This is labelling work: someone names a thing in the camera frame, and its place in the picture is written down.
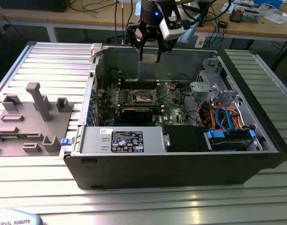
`warning label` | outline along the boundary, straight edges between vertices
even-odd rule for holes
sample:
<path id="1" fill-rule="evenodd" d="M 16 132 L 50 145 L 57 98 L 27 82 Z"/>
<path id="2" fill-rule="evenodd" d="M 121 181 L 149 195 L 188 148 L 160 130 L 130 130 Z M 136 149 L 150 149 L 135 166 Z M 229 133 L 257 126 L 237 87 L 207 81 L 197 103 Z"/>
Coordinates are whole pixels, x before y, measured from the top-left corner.
<path id="1" fill-rule="evenodd" d="M 113 131 L 111 151 L 144 152 L 142 131 Z"/>

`circuit board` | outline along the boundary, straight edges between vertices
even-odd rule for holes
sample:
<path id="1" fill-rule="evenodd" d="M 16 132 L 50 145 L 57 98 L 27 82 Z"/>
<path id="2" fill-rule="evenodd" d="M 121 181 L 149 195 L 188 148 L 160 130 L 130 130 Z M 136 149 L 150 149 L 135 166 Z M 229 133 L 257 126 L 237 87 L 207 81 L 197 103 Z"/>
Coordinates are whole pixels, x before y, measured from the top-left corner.
<path id="1" fill-rule="evenodd" d="M 162 83 L 154 89 L 123 89 L 126 85 L 106 84 L 98 94 L 101 126 L 186 125 L 188 118 L 181 105 L 182 89 Z M 150 121 L 126 122 L 124 110 L 152 112 Z"/>

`motherboard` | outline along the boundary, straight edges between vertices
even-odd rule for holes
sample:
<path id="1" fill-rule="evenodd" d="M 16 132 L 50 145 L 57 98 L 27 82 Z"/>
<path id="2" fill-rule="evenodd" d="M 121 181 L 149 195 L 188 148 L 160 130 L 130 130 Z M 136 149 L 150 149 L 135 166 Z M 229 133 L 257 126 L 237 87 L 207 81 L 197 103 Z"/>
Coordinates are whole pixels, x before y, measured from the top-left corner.
<path id="1" fill-rule="evenodd" d="M 100 126 L 186 125 L 177 83 L 105 83 L 97 92 Z"/>

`blue clip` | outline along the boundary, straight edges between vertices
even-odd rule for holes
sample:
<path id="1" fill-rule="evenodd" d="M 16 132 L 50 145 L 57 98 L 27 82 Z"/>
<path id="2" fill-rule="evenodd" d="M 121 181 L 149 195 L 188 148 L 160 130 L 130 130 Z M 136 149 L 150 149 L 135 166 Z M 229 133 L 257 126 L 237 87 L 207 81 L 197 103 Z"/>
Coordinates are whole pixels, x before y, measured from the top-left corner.
<path id="1" fill-rule="evenodd" d="M 69 146 L 72 145 L 72 140 L 68 138 L 62 138 L 60 142 L 61 146 Z"/>
<path id="2" fill-rule="evenodd" d="M 207 136 L 209 139 L 211 139 L 211 138 L 225 138 L 223 130 L 209 130 L 209 131 L 207 131 Z"/>
<path id="3" fill-rule="evenodd" d="M 256 138 L 256 133 L 255 133 L 255 131 L 250 130 L 250 135 L 251 135 L 252 139 L 255 139 L 255 138 Z"/>

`desk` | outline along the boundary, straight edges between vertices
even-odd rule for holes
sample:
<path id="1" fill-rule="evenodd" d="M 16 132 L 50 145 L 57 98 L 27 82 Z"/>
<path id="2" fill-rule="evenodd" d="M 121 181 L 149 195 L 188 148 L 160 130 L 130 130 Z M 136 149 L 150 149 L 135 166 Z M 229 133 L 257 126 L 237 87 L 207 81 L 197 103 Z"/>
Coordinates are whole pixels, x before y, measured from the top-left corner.
<path id="1" fill-rule="evenodd" d="M 90 3 L 92 0 L 84 0 L 84 4 Z M 105 0 L 103 3 L 95 5 L 96 8 L 111 4 L 112 0 Z M 225 0 L 218 0 L 213 7 L 217 10 Z M 81 1 L 76 1 L 74 7 L 82 9 Z M 114 30 L 114 8 L 109 6 L 98 10 L 99 18 L 88 15 L 84 12 L 77 12 L 71 8 L 67 8 L 64 13 L 35 11 L 35 10 L 18 10 L 18 9 L 1 9 L 0 12 L 10 20 L 14 25 L 41 26 L 47 29 L 51 42 L 57 42 L 54 28 L 79 28 L 89 30 Z M 281 6 L 282 10 L 286 10 L 287 6 Z M 131 4 L 124 4 L 124 26 L 131 11 Z M 285 41 L 287 39 L 287 23 L 276 24 L 264 18 L 260 18 L 258 23 L 241 22 L 234 23 L 229 21 L 229 14 L 221 17 L 221 20 L 228 22 L 226 38 L 243 38 L 258 40 Z M 119 3 L 117 12 L 117 29 L 121 31 L 121 5 Z M 138 16 L 132 15 L 131 22 L 137 22 Z M 0 23 L 5 20 L 0 16 Z M 213 26 L 207 22 L 204 27 L 198 28 L 195 35 L 199 39 L 208 37 L 213 32 Z"/>

